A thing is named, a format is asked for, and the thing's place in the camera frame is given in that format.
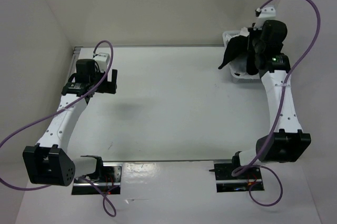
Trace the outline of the black skirt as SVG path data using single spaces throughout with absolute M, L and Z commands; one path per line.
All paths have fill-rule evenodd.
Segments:
M 245 62 L 245 72 L 249 75 L 256 75 L 259 70 L 255 65 L 255 54 L 249 49 L 249 37 L 242 35 L 232 37 L 229 40 L 224 52 L 223 61 L 218 69 L 222 69 L 241 56 L 243 56 Z

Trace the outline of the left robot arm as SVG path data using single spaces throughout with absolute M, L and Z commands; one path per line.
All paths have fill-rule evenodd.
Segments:
M 87 176 L 91 181 L 103 179 L 105 169 L 99 156 L 82 155 L 71 159 L 67 155 L 71 135 L 81 113 L 95 93 L 115 94 L 117 70 L 107 79 L 110 55 L 100 53 L 92 59 L 79 59 L 62 89 L 57 114 L 46 132 L 34 146 L 23 151 L 24 164 L 31 183 L 68 186 L 75 178 Z

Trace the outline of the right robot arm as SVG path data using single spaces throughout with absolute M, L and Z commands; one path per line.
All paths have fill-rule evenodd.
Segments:
M 255 147 L 239 151 L 232 158 L 231 174 L 243 178 L 249 168 L 268 162 L 296 162 L 311 144 L 296 115 L 289 58 L 281 52 L 288 33 L 281 21 L 268 20 L 251 38 L 255 67 L 264 86 L 270 114 L 270 132 Z

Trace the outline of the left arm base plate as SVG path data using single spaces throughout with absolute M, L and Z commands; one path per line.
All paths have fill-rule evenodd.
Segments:
M 103 162 L 103 171 L 98 177 L 86 175 L 74 180 L 71 195 L 99 195 L 100 193 L 87 180 L 93 183 L 102 193 L 119 195 L 121 192 L 122 168 L 121 162 Z

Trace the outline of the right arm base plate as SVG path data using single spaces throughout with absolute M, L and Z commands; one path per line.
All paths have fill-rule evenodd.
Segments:
M 250 168 L 245 173 L 233 177 L 234 166 L 230 160 L 214 161 L 214 167 L 209 170 L 215 175 L 217 192 L 248 192 L 264 191 L 262 175 L 259 168 Z

